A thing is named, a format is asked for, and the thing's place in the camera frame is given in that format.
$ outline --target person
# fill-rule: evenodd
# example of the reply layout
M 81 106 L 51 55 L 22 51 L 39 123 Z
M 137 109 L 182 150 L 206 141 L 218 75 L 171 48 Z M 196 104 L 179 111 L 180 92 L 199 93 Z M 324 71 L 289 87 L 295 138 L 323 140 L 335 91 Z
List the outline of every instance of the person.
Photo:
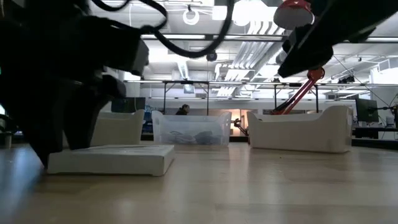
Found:
M 187 115 L 189 113 L 189 105 L 182 105 L 175 115 Z

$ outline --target transparent container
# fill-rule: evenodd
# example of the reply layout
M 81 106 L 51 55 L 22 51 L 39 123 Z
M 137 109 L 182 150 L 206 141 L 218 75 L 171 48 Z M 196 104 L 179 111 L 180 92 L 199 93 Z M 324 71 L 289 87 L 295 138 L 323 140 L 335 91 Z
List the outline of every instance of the transparent container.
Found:
M 220 116 L 163 115 L 152 112 L 154 141 L 157 144 L 227 146 L 231 112 Z

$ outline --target computer monitor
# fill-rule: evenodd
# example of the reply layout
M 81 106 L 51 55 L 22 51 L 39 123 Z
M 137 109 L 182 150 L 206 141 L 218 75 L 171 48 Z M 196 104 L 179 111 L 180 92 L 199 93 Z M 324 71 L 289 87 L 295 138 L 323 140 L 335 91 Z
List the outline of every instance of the computer monitor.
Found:
M 358 121 L 379 122 L 376 100 L 355 99 Z
M 126 97 L 112 100 L 111 111 L 114 113 L 134 113 L 145 109 L 145 97 Z

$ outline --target white foam block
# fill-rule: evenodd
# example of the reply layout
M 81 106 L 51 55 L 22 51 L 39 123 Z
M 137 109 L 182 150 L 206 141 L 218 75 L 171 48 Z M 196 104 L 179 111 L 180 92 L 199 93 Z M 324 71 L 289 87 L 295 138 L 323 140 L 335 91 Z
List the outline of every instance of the white foam block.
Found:
M 174 146 L 108 145 L 50 154 L 49 174 L 147 174 L 162 176 Z

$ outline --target desk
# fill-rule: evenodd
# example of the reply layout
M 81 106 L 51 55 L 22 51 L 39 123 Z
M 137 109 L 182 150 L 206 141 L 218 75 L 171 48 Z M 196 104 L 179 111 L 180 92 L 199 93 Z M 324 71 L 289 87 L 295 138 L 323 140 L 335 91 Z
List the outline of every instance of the desk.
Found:
M 379 139 L 379 132 L 398 132 L 397 128 L 382 128 L 382 127 L 355 127 L 353 128 L 353 136 L 356 138 L 368 137 Z

